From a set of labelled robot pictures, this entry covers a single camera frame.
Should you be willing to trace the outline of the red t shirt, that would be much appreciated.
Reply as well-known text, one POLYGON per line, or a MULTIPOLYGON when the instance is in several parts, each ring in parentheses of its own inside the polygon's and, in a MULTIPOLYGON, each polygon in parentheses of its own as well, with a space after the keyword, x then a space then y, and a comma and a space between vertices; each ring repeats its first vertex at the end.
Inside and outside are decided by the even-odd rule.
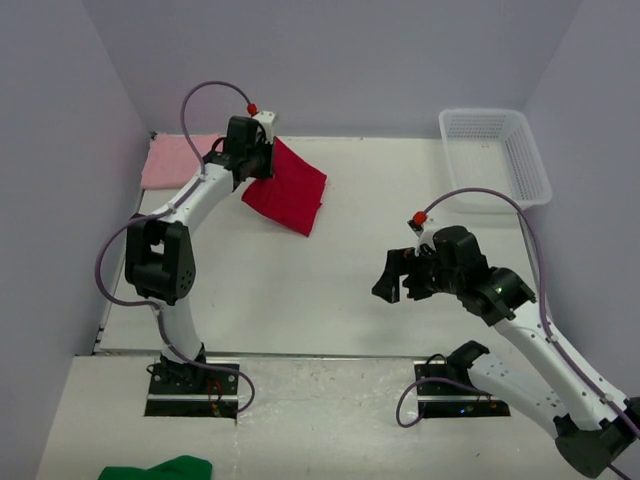
POLYGON ((273 165, 274 176, 254 180, 242 201, 267 219, 309 237, 322 206, 328 176, 279 138, 275 138, 273 165))

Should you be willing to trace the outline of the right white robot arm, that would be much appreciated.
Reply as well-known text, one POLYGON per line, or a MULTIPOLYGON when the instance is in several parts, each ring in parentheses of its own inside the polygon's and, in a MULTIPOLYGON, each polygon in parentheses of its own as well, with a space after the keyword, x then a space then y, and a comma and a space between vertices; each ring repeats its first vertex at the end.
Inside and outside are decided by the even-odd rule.
POLYGON ((463 226, 422 229, 415 248, 390 250, 373 295, 388 303, 450 294, 470 314, 507 339, 536 370, 532 378, 507 366, 489 348, 468 341, 446 357, 444 376, 459 393, 496 396, 554 440, 564 460, 595 479, 639 437, 639 400, 614 387, 571 346, 541 312, 521 277, 492 267, 463 226))

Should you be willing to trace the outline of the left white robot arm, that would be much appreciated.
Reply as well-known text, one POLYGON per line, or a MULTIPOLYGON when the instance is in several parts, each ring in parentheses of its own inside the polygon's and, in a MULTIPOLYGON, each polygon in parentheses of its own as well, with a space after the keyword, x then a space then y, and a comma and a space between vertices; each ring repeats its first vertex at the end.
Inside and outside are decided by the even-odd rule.
POLYGON ((163 342, 154 377, 171 389, 201 390, 211 369, 196 332, 188 295, 196 280, 192 235, 209 213, 247 179, 273 176, 277 116, 234 116, 223 139, 199 156, 196 173, 163 207, 127 227, 125 279, 151 306, 163 342))

